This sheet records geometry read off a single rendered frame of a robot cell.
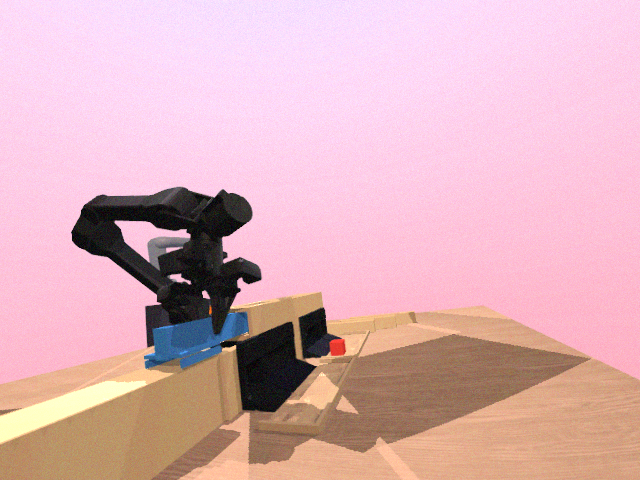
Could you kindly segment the blue long bar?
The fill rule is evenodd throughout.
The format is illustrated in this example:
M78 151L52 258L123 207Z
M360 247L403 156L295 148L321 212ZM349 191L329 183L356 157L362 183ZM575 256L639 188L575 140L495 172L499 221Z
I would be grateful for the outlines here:
M144 361L145 369L183 357L180 368L190 366L221 353L220 342L246 332L248 311L229 313L219 334L213 333L212 317L153 329L154 353L144 356L144 360L148 359ZM208 348L211 349L204 350Z

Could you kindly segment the red cube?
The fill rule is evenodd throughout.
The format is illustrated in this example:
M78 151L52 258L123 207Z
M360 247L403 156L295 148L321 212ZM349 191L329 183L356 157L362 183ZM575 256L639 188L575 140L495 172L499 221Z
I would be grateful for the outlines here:
M330 342L331 356L343 356L346 352L344 339Z

